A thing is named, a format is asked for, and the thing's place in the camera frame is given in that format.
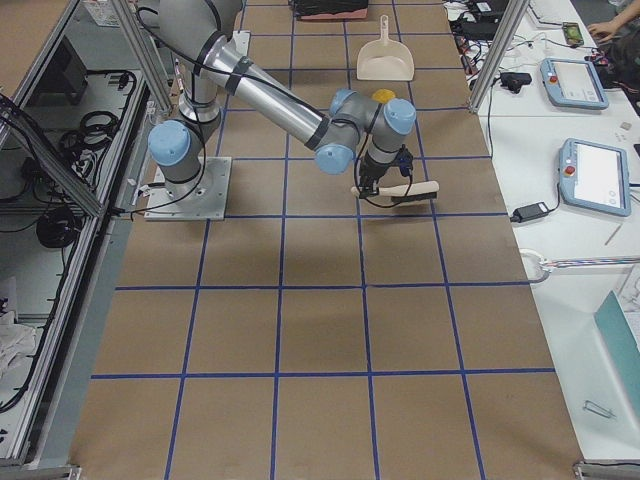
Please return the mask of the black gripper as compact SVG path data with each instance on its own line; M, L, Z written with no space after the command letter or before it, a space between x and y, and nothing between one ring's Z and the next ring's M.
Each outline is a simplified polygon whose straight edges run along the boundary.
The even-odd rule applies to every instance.
M379 195L379 180L394 164L399 151L387 151L378 147L368 147L358 171L358 184L355 185L358 197Z

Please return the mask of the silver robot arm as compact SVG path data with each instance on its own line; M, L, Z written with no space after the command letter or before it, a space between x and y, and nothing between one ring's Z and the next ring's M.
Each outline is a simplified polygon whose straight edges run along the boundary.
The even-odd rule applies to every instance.
M182 113L214 108L215 97L206 94L206 87L224 89L313 151L316 164L328 174L344 172L368 136L353 193L361 199L382 195L393 203L425 194L424 182L411 181L404 188L379 185L392 167L406 178L413 176L413 156L404 140L414 127L415 107L404 99L380 103L341 89L328 113L316 110L236 50L233 31L243 8L241 1L157 1L137 7L140 25L182 60L190 76Z

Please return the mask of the person hand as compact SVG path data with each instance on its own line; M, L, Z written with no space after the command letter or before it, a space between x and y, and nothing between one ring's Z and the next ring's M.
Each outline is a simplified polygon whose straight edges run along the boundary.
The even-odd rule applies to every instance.
M606 42L615 37L620 27L613 20L593 23L587 26L587 31L592 38L599 42Z

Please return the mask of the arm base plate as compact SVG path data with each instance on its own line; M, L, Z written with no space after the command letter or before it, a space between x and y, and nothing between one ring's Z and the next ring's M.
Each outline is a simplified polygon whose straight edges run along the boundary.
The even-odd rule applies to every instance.
M149 221L222 221L225 218L232 158L207 156L204 174L177 185L166 182L160 167L154 181L161 183L148 197L144 217Z

